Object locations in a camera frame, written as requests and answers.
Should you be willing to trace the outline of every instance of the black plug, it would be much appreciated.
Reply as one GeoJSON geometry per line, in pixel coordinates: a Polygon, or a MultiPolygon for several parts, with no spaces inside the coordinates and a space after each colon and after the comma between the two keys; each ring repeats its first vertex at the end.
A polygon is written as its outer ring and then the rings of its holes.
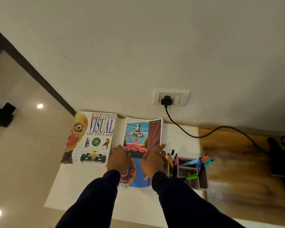
{"type": "Polygon", "coordinates": [[[172,98],[170,96],[164,96],[160,103],[167,108],[169,105],[172,105],[172,98]]]}

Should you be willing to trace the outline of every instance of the blue pen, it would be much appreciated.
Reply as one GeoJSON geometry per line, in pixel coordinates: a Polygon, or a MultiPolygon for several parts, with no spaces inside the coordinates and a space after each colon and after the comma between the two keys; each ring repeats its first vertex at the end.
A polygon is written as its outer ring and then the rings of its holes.
{"type": "Polygon", "coordinates": [[[199,158],[198,158],[198,174],[199,174],[199,172],[201,171],[201,164],[202,164],[202,162],[203,162],[202,157],[199,157],[199,158]]]}
{"type": "Polygon", "coordinates": [[[207,165],[211,164],[213,161],[214,161],[213,159],[207,161],[207,162],[204,164],[204,167],[206,167],[207,165]]]}
{"type": "Polygon", "coordinates": [[[188,165],[193,165],[193,164],[197,164],[197,163],[198,163],[198,159],[194,159],[192,161],[189,161],[189,162],[182,164],[181,166],[188,166],[188,165]]]}

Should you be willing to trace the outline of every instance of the classmate notebook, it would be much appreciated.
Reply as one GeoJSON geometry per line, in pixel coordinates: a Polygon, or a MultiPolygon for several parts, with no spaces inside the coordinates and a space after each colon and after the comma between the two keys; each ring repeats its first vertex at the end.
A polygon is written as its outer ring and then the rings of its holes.
{"type": "Polygon", "coordinates": [[[125,118],[121,144],[125,152],[131,153],[132,163],[122,174],[119,188],[152,188],[152,180],[141,169],[140,161],[145,153],[162,143],[163,118],[143,120],[125,118]]]}
{"type": "Polygon", "coordinates": [[[117,114],[78,111],[61,163],[106,165],[117,114]]]}

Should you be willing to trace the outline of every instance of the white desk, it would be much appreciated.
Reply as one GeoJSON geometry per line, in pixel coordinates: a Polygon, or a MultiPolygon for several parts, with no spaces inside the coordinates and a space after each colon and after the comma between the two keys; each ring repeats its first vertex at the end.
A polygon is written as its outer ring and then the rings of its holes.
{"type": "MultiPolygon", "coordinates": [[[[125,119],[117,119],[112,147],[121,140],[125,119]]],[[[188,133],[198,136],[198,127],[182,126],[188,133]]],[[[198,158],[201,156],[199,139],[191,138],[173,124],[163,124],[163,143],[165,151],[172,149],[181,157],[198,158]]],[[[95,178],[102,177],[106,167],[91,168],[91,165],[61,164],[46,200],[45,207],[67,210],[78,199],[84,188],[95,178]]],[[[204,193],[195,190],[201,197],[204,193]]],[[[119,190],[115,201],[112,218],[142,223],[153,226],[167,227],[158,195],[119,190]]]]}

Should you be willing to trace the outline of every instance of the orange marker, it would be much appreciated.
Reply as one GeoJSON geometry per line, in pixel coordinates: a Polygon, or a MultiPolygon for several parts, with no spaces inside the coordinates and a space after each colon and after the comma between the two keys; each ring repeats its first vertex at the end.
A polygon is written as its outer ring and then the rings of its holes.
{"type": "Polygon", "coordinates": [[[174,168],[174,165],[173,165],[172,158],[171,158],[171,156],[170,156],[170,154],[169,154],[169,153],[167,153],[167,156],[168,156],[168,162],[170,163],[171,168],[173,169],[173,168],[174,168]]]}
{"type": "Polygon", "coordinates": [[[203,157],[202,164],[204,164],[204,163],[207,161],[207,158],[208,158],[208,154],[206,154],[206,155],[203,157]]]}

